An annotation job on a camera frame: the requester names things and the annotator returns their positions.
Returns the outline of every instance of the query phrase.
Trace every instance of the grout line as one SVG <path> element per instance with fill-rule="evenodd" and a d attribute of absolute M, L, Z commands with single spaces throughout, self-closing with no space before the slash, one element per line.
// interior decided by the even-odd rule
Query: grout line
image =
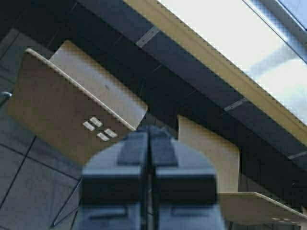
<path fill-rule="evenodd" d="M 61 224 L 61 223 L 64 222 L 65 220 L 67 220 L 67 218 L 68 218 L 72 213 L 74 213 L 74 212 L 77 213 L 78 209 L 79 209 L 79 205 L 78 205 L 76 208 L 74 208 L 74 210 L 70 211 L 70 212 L 69 212 L 66 216 L 64 216 L 61 220 L 59 220 L 57 223 L 55 223 L 55 225 L 54 225 L 53 227 L 51 227 L 51 228 L 56 228 L 56 226 L 58 226 L 59 224 Z"/>
<path fill-rule="evenodd" d="M 1 144 L 1 143 L 0 143 L 0 146 L 4 147 L 4 148 L 6 148 L 6 149 L 8 149 L 8 150 L 10 150 L 10 151 L 13 151 L 13 152 L 16 153 L 16 154 L 19 154 L 19 155 L 24 156 L 23 153 L 21 153 L 21 152 L 15 150 L 15 149 L 12 149 L 11 147 L 8 147 L 7 145 L 4 145 L 4 144 Z M 71 178 L 71 179 L 73 179 L 73 180 L 76 180 L 76 181 L 79 180 L 78 178 L 76 178 L 76 177 L 74 177 L 74 176 L 71 176 L 71 175 L 69 175 L 69 174 L 67 174 L 67 173 L 65 173 L 65 172 L 63 172 L 63 171 L 61 171 L 61 170 L 58 170 L 58 169 L 56 169 L 56 168 L 54 168 L 54 167 L 52 167 L 52 166 L 49 166 L 49 165 L 47 165 L 47 164 L 45 164 L 45 163 L 43 163 L 43 162 L 41 162 L 41 161 L 39 161 L 39 160 L 36 160 L 35 158 L 29 157 L 29 156 L 27 156 L 26 158 L 29 159 L 29 160 L 32 160 L 32 161 L 34 161 L 34 162 L 36 162 L 36 163 L 38 163 L 38 164 L 40 164 L 40 165 L 43 165 L 43 166 L 45 166 L 45 167 L 47 167 L 47 168 L 49 168 L 49 169 L 52 169 L 52 170 L 54 170 L 54 171 L 57 171 L 58 173 L 61 173 L 61 174 L 65 175 L 65 176 L 67 176 L 67 177 L 69 177 L 69 178 Z"/>
<path fill-rule="evenodd" d="M 121 41 L 121 39 L 123 38 L 123 36 L 124 36 L 124 35 L 119 36 L 119 38 L 116 39 L 116 41 L 115 41 L 115 43 L 112 45 L 112 47 L 113 47 L 113 46 L 116 46 L 116 45 Z"/>
<path fill-rule="evenodd" d="M 9 97 L 5 97 L 3 100 L 0 101 L 0 109 L 6 104 L 8 100 L 9 100 Z"/>
<path fill-rule="evenodd" d="M 146 83 L 146 79 L 143 78 L 141 83 L 140 83 L 140 90 L 139 90 L 139 93 L 138 93 L 138 97 L 141 98 L 141 96 L 143 95 L 143 89 L 145 87 L 145 83 Z"/>
<path fill-rule="evenodd" d="M 6 77 L 4 77 L 4 76 L 2 76 L 2 75 L 0 75 L 0 79 L 3 79 L 3 80 L 5 80 L 5 81 L 8 81 L 9 83 L 11 83 L 11 84 L 15 84 L 15 82 L 14 81 L 12 81 L 11 79 L 9 79 L 9 78 L 6 78 Z"/>
<path fill-rule="evenodd" d="M 51 197 L 51 205 L 50 205 L 50 207 L 49 207 L 49 218 L 50 219 L 52 219 L 52 214 L 53 214 L 53 208 L 54 208 L 54 204 L 55 204 L 55 202 L 54 202 L 54 200 L 55 200 L 55 194 L 56 194 L 56 186 L 54 186 L 54 184 L 53 184 L 53 186 L 52 186 L 52 197 Z"/>
<path fill-rule="evenodd" d="M 69 10 L 66 18 L 64 19 L 64 21 L 62 22 L 62 24 L 65 24 L 68 20 L 68 18 L 71 16 L 71 13 L 73 12 L 73 10 L 75 9 L 76 5 L 78 4 L 77 1 L 75 1 L 74 5 L 72 6 L 72 8 Z M 61 31 L 61 25 L 58 27 L 57 31 L 55 32 L 55 34 L 52 36 L 51 40 L 48 42 L 46 48 L 48 50 L 50 50 L 50 46 L 52 44 L 52 42 L 54 41 L 54 39 L 57 37 L 57 35 L 59 34 L 59 32 Z"/>
<path fill-rule="evenodd" d="M 13 178 L 13 180 L 12 180 L 10 186 L 9 186 L 9 188 L 6 190 L 6 193 L 5 193 L 5 195 L 4 195 L 4 198 L 2 199 L 2 202 L 1 202 L 1 204 L 0 204 L 0 209 L 2 208 L 2 206 L 3 206 L 3 204 L 4 204 L 5 200 L 6 200 L 6 198 L 8 197 L 9 192 L 10 192 L 11 188 L 13 187 L 13 184 L 14 184 L 14 182 L 16 181 L 16 178 L 17 178 L 17 176 L 18 176 L 18 174 L 19 174 L 19 172 L 20 172 L 22 166 L 24 165 L 24 162 L 25 162 L 25 160 L 26 160 L 26 158 L 27 158 L 27 155 L 29 154 L 29 152 L 30 152 L 30 150 L 31 150 L 31 147 L 33 146 L 35 140 L 36 140 L 36 136 L 34 136 L 32 142 L 31 142 L 31 144 L 30 144 L 30 146 L 29 146 L 29 148 L 28 148 L 28 150 L 27 150 L 27 152 L 26 152 L 26 154 L 25 154 L 25 156 L 24 156 L 23 161 L 22 161 L 21 164 L 19 165 L 19 168 L 18 168 L 18 170 L 17 170 L 17 172 L 16 172 L 16 174 L 15 174 L 15 176 L 14 176 L 14 178 Z"/>
<path fill-rule="evenodd" d="M 246 181 L 246 191 L 248 192 L 248 177 L 247 176 L 245 176 L 245 181 Z"/>
<path fill-rule="evenodd" d="M 158 69 L 160 69 L 162 67 L 162 64 L 158 65 L 156 68 L 153 69 L 153 71 L 151 73 L 156 72 Z"/>
<path fill-rule="evenodd" d="M 179 105 L 178 106 L 184 106 L 186 103 L 185 103 L 185 101 L 192 95 L 192 94 L 194 94 L 195 92 L 197 92 L 197 90 L 196 89 L 194 89 L 194 90 L 192 90 L 191 92 L 189 92 L 186 96 L 184 96 L 182 99 L 181 99 L 181 101 L 182 101 L 182 103 L 178 103 Z"/>
<path fill-rule="evenodd" d="M 22 17 L 25 13 L 27 13 L 27 11 L 30 9 L 30 7 L 31 7 L 31 3 L 28 4 L 28 5 L 26 5 L 26 6 L 24 7 L 24 9 L 21 11 L 21 13 L 18 15 L 18 17 L 16 17 L 15 21 L 13 22 L 13 24 L 12 24 L 12 27 L 13 27 L 13 28 L 17 29 L 17 28 L 16 28 L 17 23 L 20 21 L 21 17 Z"/>
<path fill-rule="evenodd" d="M 74 225 L 74 223 L 75 223 L 75 221 L 76 221 L 76 217 L 77 217 L 78 212 L 79 212 L 79 210 L 77 209 L 77 211 L 76 211 L 75 214 L 74 214 L 73 220 L 72 220 L 72 222 L 71 222 L 70 230 L 72 230 L 72 228 L 73 228 L 73 225 Z"/>
<path fill-rule="evenodd" d="M 60 210 L 57 212 L 57 215 L 54 217 L 51 227 L 55 227 L 57 226 L 59 223 L 61 223 L 64 219 L 66 219 L 66 217 L 70 216 L 71 213 L 73 213 L 76 209 L 78 209 L 79 205 L 73 210 L 71 211 L 68 215 L 66 215 L 65 217 L 63 217 L 62 219 L 59 219 L 60 215 L 62 214 L 63 210 L 65 209 L 66 205 L 71 201 L 72 197 L 75 195 L 76 191 L 79 189 L 80 184 L 82 182 L 82 179 L 80 179 L 76 185 L 73 187 L 73 189 L 71 190 L 69 196 L 67 197 L 67 199 L 64 201 L 64 204 L 61 206 Z"/>
<path fill-rule="evenodd" d="M 17 38 L 20 35 L 19 30 L 15 29 L 16 31 L 18 31 L 18 34 L 16 35 L 16 37 L 12 40 L 12 42 L 8 45 L 8 47 L 5 49 L 5 51 L 3 52 L 3 54 L 0 56 L 0 60 L 5 56 L 5 54 L 8 52 L 8 50 L 11 48 L 11 46 L 13 45 L 13 43 L 17 40 Z"/>

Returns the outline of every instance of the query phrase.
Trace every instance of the chair seat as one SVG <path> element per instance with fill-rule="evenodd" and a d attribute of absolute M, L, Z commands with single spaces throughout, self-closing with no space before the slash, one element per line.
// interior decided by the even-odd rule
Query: chair seat
<path fill-rule="evenodd" d="M 259 193 L 219 193 L 219 200 L 224 218 L 241 225 L 307 223 L 306 215 Z"/>

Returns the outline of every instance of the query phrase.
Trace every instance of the window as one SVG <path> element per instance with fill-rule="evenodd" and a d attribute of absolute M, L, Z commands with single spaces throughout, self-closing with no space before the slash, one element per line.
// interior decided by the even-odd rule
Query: window
<path fill-rule="evenodd" d="M 307 1 L 306 0 L 278 0 L 287 11 L 307 29 Z"/>
<path fill-rule="evenodd" d="M 242 0 L 159 1 L 307 124 L 306 63 Z"/>

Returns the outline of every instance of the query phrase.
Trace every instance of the chair backrest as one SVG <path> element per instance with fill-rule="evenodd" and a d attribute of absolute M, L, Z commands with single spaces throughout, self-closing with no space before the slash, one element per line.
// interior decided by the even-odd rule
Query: chair backrest
<path fill-rule="evenodd" d="M 177 118 L 178 140 L 202 152 L 215 166 L 218 192 L 237 192 L 240 164 L 238 147 L 181 115 Z"/>
<path fill-rule="evenodd" d="M 147 105 L 76 45 L 65 41 L 50 61 L 134 129 L 138 127 L 145 116 Z"/>

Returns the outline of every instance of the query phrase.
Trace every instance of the molded plywood chair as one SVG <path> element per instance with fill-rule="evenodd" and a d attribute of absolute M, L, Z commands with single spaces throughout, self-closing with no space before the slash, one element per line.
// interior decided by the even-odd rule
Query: molded plywood chair
<path fill-rule="evenodd" d="M 90 56 L 66 41 L 50 60 L 24 53 L 8 114 L 81 166 L 136 130 L 147 105 Z M 77 190 L 77 183 L 52 226 Z"/>
<path fill-rule="evenodd" d="M 237 146 L 189 119 L 178 116 L 178 140 L 204 153 L 217 170 L 217 190 L 226 220 L 241 225 L 307 223 L 307 216 L 255 192 L 238 192 Z"/>

